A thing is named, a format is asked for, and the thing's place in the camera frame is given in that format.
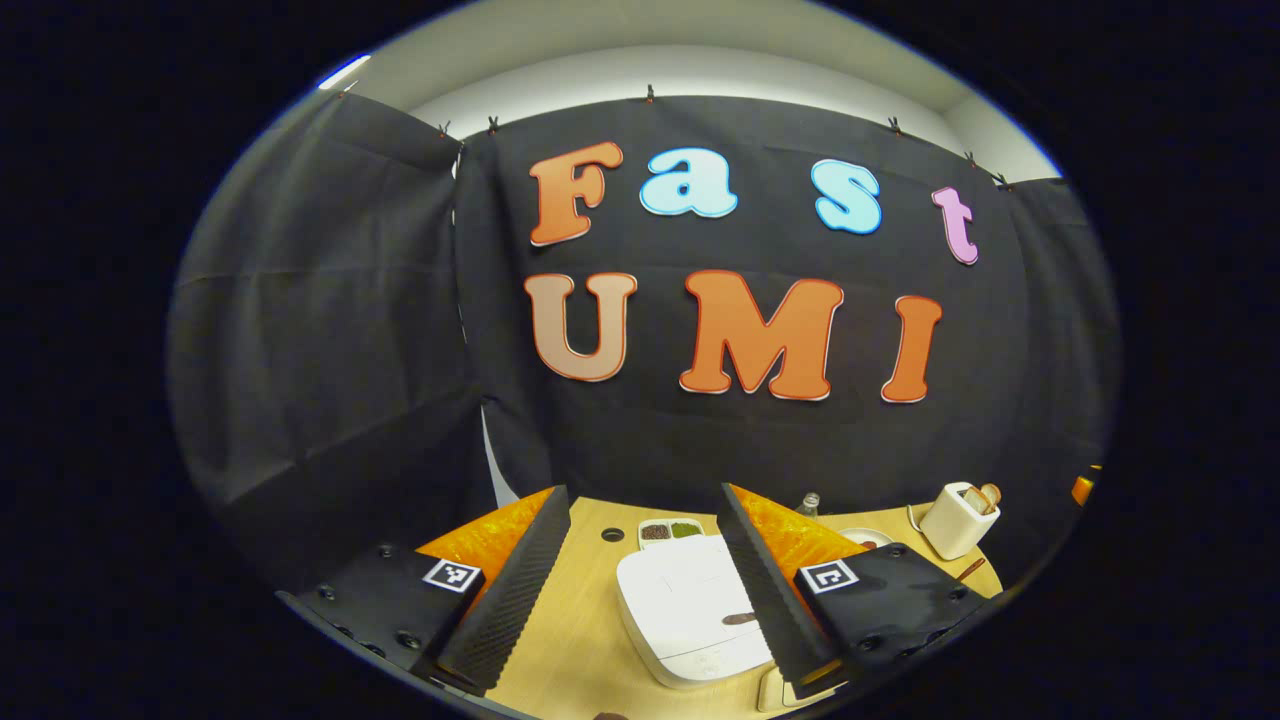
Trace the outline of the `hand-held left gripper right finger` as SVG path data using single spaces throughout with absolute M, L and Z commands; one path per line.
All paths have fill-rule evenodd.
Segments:
M 869 550 L 737 486 L 723 487 L 717 524 L 800 700 L 867 694 L 998 607 L 906 544 Z

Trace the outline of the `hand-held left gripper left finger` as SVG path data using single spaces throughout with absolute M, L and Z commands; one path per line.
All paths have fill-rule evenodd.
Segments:
M 426 544 L 383 544 L 285 603 L 425 682 L 493 689 L 570 529 L 570 496 L 547 488 Z

